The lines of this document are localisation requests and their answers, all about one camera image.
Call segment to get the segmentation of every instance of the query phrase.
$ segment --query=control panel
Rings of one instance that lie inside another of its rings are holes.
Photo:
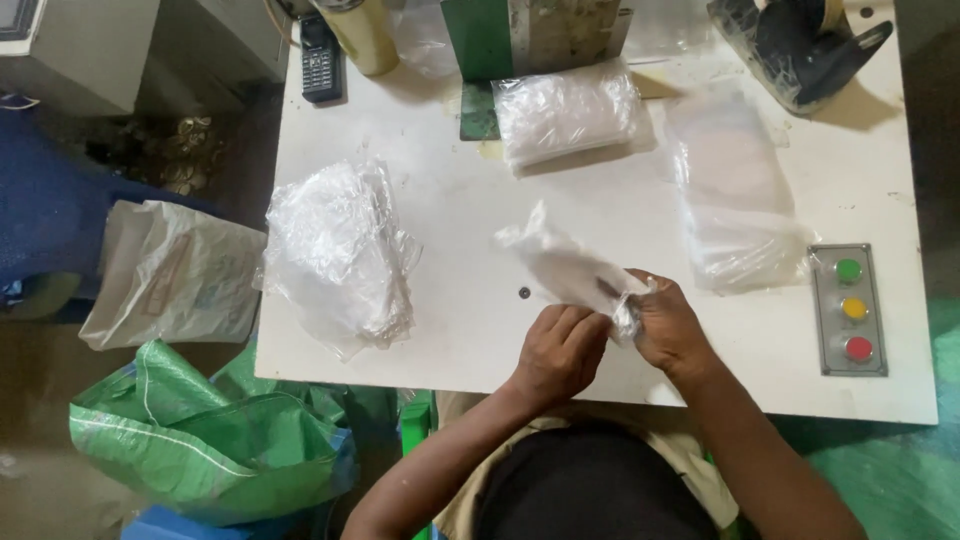
[[[824,375],[886,377],[870,244],[807,248]]]

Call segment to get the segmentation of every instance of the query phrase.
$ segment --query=beige pants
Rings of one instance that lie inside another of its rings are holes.
[[[438,391],[440,428],[456,421],[486,397],[485,394]],[[450,540],[470,540],[476,497],[483,491],[490,470],[516,442],[536,431],[566,428],[584,420],[614,422],[646,441],[683,477],[686,487],[718,528],[726,528],[736,519],[739,507],[720,473],[704,459],[703,446],[685,408],[575,401],[548,411],[488,456],[434,519],[434,524]]]

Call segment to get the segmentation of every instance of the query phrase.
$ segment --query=yellow button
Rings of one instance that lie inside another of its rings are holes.
[[[848,296],[840,304],[845,315],[854,321],[862,321],[867,316],[867,305],[855,296]]]

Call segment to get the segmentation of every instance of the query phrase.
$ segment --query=black machine part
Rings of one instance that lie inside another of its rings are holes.
[[[344,69],[340,43],[319,14],[300,20],[303,99],[322,103],[344,95]]]
[[[754,76],[794,114],[825,105],[893,34],[884,21],[854,36],[838,0],[714,0],[710,18]]]

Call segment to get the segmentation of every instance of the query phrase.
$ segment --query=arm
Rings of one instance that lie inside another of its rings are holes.
[[[766,540],[865,539],[840,497],[789,445],[710,347],[676,283],[639,301],[636,347],[680,391],[733,498]]]
[[[350,514],[343,540],[412,538],[488,455],[593,382],[609,326],[605,315],[585,307],[544,309],[527,332],[510,379],[378,480]]]

